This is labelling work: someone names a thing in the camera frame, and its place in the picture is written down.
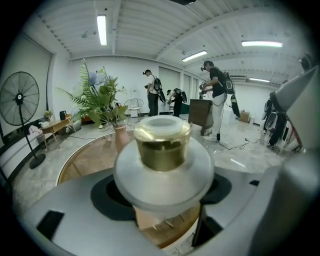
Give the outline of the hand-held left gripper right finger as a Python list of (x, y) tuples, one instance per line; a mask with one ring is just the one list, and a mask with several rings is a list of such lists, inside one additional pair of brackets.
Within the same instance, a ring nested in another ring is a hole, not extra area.
[(285, 256), (312, 251), (318, 221), (319, 152), (296, 154), (264, 174), (216, 167), (229, 194), (202, 210), (194, 256)]

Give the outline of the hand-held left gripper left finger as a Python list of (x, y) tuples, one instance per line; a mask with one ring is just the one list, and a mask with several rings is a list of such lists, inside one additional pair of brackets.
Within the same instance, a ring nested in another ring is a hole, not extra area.
[(110, 171), (59, 184), (34, 203), (21, 224), (50, 256), (161, 256), (138, 230), (132, 208), (109, 197)]

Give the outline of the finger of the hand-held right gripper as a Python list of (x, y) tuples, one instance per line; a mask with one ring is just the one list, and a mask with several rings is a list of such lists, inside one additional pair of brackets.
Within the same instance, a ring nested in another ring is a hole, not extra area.
[(271, 94), (279, 113), (286, 114), (302, 146), (320, 148), (320, 66), (317, 65), (283, 84)]

